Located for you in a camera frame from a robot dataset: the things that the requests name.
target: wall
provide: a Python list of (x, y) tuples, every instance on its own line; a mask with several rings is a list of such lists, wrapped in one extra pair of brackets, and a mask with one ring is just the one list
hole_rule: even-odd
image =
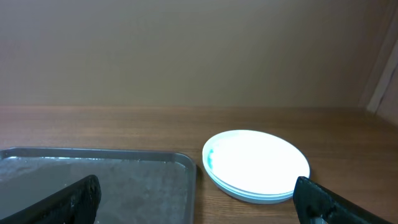
[(357, 106), (395, 5), (0, 0), (0, 105)]
[(398, 125), (398, 70), (396, 69), (390, 84), (377, 109), (377, 115)]
[(359, 100), (360, 106), (366, 106), (373, 113), (376, 112), (380, 103), (380, 97), (382, 97), (386, 90), (386, 86), (383, 83), (388, 84), (398, 59), (398, 8), (395, 9), (390, 22), (382, 23), (382, 26), (388, 26), (389, 28), (380, 48), (374, 47), (379, 53), (375, 63), (370, 63), (367, 66), (372, 66), (372, 70), (363, 90), (362, 97)]

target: white plate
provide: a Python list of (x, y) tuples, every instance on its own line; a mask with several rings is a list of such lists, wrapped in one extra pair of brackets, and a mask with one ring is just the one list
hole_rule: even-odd
[(296, 147), (259, 131), (219, 133), (206, 142), (202, 156), (207, 173), (219, 184), (253, 197), (292, 195), (297, 177), (310, 176)]
[(226, 188), (224, 188), (222, 185), (220, 185), (219, 183), (217, 183), (214, 180), (213, 180), (213, 182), (216, 184), (217, 187), (219, 187), (226, 194), (228, 194), (228, 195), (230, 195), (230, 196), (232, 196), (232, 197), (234, 197), (236, 199), (239, 199), (239, 200), (242, 200), (242, 201), (245, 201), (245, 202), (249, 202), (249, 203), (258, 203), (258, 204), (281, 203), (281, 202), (284, 202), (284, 201), (290, 199), (293, 196), (293, 194), (291, 194), (291, 195), (287, 195), (285, 197), (276, 197), (276, 198), (250, 197), (250, 196), (247, 196), (247, 195), (241, 195), (241, 194), (239, 194), (237, 192), (234, 192), (233, 190), (226, 189)]

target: wooden tabletop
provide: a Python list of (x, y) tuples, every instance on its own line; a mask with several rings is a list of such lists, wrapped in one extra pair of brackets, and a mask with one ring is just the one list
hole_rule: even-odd
[(308, 158), (312, 179), (398, 223), (398, 129), (360, 110), (261, 108), (0, 107), (0, 148), (144, 149), (198, 164), (195, 223), (298, 223), (293, 201), (253, 205), (219, 190), (201, 163), (204, 143), (231, 129), (281, 137)]

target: baking sheet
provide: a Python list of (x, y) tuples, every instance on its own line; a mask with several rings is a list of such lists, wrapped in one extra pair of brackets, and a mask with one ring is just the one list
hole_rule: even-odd
[(0, 151), (0, 219), (90, 174), (96, 224), (193, 223), (196, 165), (183, 154), (34, 147)]

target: tray rim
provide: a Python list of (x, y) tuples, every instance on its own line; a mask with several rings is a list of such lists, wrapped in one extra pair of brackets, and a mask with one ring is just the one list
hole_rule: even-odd
[[(87, 152), (89, 153), (90, 151), (93, 152), (107, 152), (107, 153), (145, 153), (145, 154), (168, 154), (170, 156), (173, 156), (174, 162), (177, 162), (184, 167), (186, 167), (188, 170), (192, 170), (192, 176), (188, 176), (188, 192), (187, 192), (187, 202), (186, 202), (186, 207), (185, 207), (185, 214), (184, 214), (184, 219), (183, 223), (189, 223), (193, 224), (193, 216), (195, 214), (195, 196), (196, 196), (196, 190), (197, 190), (197, 165), (195, 161), (189, 157), (188, 155), (181, 153), (181, 152), (175, 152), (175, 151), (157, 151), (157, 150), (140, 150), (140, 149), (91, 149), (91, 148), (80, 148), (80, 147), (37, 147), (37, 146), (14, 146), (14, 147), (9, 147), (7, 149), (0, 149), (0, 161), (3, 159), (10, 158), (14, 156), (13, 154), (7, 155), (9, 152), (12, 151), (17, 151), (17, 150), (23, 150), (26, 151), (28, 149), (33, 149), (33, 150), (45, 150), (45, 151), (78, 151), (78, 152)], [(25, 157), (42, 157), (42, 156), (25, 156)], [(185, 164), (182, 164), (181, 162), (176, 161), (177, 157), (182, 157), (184, 158), (191, 167), (187, 167)]]

